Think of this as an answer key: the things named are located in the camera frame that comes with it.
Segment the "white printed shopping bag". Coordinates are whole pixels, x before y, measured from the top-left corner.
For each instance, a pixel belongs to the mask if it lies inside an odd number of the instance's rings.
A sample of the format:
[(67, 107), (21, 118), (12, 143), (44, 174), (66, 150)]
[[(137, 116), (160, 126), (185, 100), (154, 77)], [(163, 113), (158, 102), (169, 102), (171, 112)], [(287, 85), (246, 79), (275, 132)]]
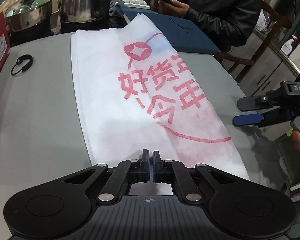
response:
[(92, 164), (110, 167), (159, 151), (248, 178), (242, 158), (185, 61), (144, 14), (122, 29), (78, 30), (71, 64)]

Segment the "grey wooden cabinet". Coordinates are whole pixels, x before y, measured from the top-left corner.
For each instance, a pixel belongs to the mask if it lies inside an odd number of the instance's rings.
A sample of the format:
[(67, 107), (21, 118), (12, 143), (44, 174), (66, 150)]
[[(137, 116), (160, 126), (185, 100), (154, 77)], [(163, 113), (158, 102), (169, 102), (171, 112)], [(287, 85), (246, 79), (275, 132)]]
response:
[[(262, 42), (262, 36), (254, 31), (244, 46), (232, 47), (229, 53), (250, 59)], [(282, 81), (295, 81), (298, 74), (281, 52), (269, 46), (238, 85), (246, 96), (260, 95), (279, 88)]]

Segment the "white spray bottle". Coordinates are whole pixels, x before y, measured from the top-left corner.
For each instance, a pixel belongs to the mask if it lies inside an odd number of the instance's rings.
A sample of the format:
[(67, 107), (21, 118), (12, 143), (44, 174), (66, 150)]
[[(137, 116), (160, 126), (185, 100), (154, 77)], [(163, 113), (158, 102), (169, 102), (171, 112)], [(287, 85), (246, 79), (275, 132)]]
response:
[(298, 38), (292, 35), (291, 38), (282, 45), (281, 51), (288, 56), (292, 52), (292, 43), (297, 40)]

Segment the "person in black jacket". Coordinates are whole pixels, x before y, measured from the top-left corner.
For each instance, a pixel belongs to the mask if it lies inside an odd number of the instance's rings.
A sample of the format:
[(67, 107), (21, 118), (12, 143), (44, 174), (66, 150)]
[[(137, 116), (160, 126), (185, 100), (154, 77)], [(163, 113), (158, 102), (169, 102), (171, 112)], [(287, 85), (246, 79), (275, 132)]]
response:
[(246, 44), (260, 15), (260, 0), (157, 0), (151, 10), (192, 21), (218, 47)]

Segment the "dark blue cloth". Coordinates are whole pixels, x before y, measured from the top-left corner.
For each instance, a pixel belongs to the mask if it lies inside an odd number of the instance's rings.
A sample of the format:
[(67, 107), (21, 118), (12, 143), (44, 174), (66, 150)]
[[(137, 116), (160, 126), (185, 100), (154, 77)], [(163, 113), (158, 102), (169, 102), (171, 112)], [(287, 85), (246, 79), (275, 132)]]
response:
[(116, 2), (115, 10), (127, 22), (134, 19), (137, 14), (146, 15), (178, 52), (197, 54), (220, 52), (218, 47), (192, 21), (158, 14), (147, 9), (130, 8), (122, 1)]

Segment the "stainless steel kettle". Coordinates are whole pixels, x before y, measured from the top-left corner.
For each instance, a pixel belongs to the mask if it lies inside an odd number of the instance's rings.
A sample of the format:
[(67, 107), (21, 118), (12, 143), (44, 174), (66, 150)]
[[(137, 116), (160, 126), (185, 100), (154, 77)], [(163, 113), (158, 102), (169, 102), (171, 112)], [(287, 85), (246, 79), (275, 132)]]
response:
[(110, 0), (62, 0), (61, 33), (109, 28), (109, 7)]

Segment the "steel pot with lid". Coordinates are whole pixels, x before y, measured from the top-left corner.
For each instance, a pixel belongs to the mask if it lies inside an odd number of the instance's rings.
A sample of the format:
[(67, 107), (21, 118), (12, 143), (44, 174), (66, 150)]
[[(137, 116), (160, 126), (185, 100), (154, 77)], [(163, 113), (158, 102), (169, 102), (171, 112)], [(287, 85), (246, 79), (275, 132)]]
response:
[(53, 0), (16, 0), (4, 13), (9, 33), (16, 33), (49, 20)]

